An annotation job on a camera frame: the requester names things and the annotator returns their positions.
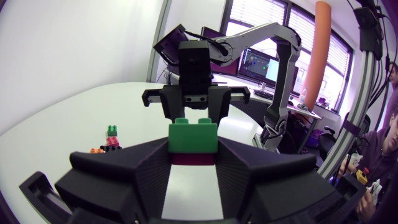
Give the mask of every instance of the white table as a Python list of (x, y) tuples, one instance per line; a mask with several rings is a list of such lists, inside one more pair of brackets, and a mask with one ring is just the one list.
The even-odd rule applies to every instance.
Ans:
[[(21, 122), (0, 136), (0, 191), (21, 223), (44, 223), (19, 190), (35, 171), (54, 185), (72, 167), (71, 152), (88, 152), (106, 143), (108, 125), (118, 126), (122, 147), (163, 138), (171, 120), (160, 103), (144, 107), (145, 89), (155, 83), (118, 83), (97, 87), (63, 100)], [(207, 110), (185, 109), (190, 123), (207, 116)], [(248, 115), (229, 107), (218, 135), (252, 144), (262, 128)], [(172, 166), (162, 218), (214, 220), (223, 218), (215, 166)]]
[[(238, 77), (231, 77), (231, 76), (224, 76), (224, 75), (214, 75), (213, 82), (221, 82), (219, 85), (228, 85), (228, 86), (247, 86), (250, 91), (250, 100), (255, 100), (259, 102), (263, 102), (266, 104), (271, 104), (272, 100), (257, 96), (254, 94), (254, 90), (259, 90), (261, 87), (258, 87), (255, 83), (251, 83), (249, 81), (245, 82), (245, 80), (242, 80), (241, 78)], [(274, 94), (274, 89), (266, 87), (265, 91), (268, 91), (271, 94)], [(293, 105), (287, 105), (287, 109), (293, 112), (296, 112), (296, 114), (299, 114), (303, 119), (306, 119), (310, 123), (310, 127), (308, 129), (308, 133), (304, 136), (304, 139), (302, 143), (298, 147), (298, 153), (301, 152), (301, 150), (304, 148), (305, 143), (309, 139), (313, 129), (315, 128), (315, 125), (317, 124), (317, 121), (322, 119), (319, 117), (319, 115), (315, 114), (314, 112), (310, 112), (308, 110), (302, 110), (297, 105), (299, 102), (295, 99), (292, 100)]]

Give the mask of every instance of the dark red block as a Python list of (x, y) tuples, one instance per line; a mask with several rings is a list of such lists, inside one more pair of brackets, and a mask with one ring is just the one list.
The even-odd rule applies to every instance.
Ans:
[(210, 166), (215, 164), (214, 153), (171, 153), (173, 165)]

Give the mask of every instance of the office chair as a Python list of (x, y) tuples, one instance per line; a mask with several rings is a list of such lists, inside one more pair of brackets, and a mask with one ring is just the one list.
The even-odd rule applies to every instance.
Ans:
[[(361, 130), (359, 132), (359, 136), (362, 136), (364, 133), (367, 133), (369, 131), (370, 125), (371, 125), (371, 119), (366, 114), (363, 124), (361, 126)], [(325, 128), (325, 130), (329, 131), (329, 133), (323, 133), (323, 134), (319, 135), (318, 149), (319, 149), (320, 157), (322, 158), (322, 160), (325, 161), (326, 157), (328, 156), (328, 153), (330, 152), (330, 149), (335, 145), (337, 138), (334, 137), (334, 134), (336, 133), (335, 130), (331, 129), (328, 126), (325, 126), (324, 128)]]

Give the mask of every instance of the orange pole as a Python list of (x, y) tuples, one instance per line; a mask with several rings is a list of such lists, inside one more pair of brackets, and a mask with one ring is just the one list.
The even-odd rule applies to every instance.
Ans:
[(317, 101), (319, 90), (322, 85), (323, 74), (325, 73), (328, 60), (329, 43), (331, 35), (331, 8), (322, 1), (315, 3), (315, 35), (311, 52), (310, 65), (304, 86), (307, 87), (307, 95), (304, 104), (312, 110)]

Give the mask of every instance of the monitor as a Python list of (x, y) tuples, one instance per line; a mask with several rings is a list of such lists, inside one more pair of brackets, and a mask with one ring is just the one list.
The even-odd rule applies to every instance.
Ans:
[[(215, 31), (213, 29), (210, 29), (208, 27), (201, 28), (201, 35), (204, 37), (207, 37), (207, 38), (211, 38), (211, 39), (216, 38), (216, 37), (224, 37), (225, 36), (224, 34), (218, 32), (218, 31)], [(224, 67), (216, 65), (214, 63), (211, 63), (210, 69), (211, 69), (212, 74), (236, 76), (236, 74), (238, 73), (239, 61), (240, 61), (240, 58), (237, 58), (231, 64), (224, 66)]]
[[(275, 87), (278, 77), (279, 59), (251, 48), (243, 52), (238, 77), (252, 82), (265, 82)], [(295, 67), (290, 92), (293, 91), (299, 68)]]

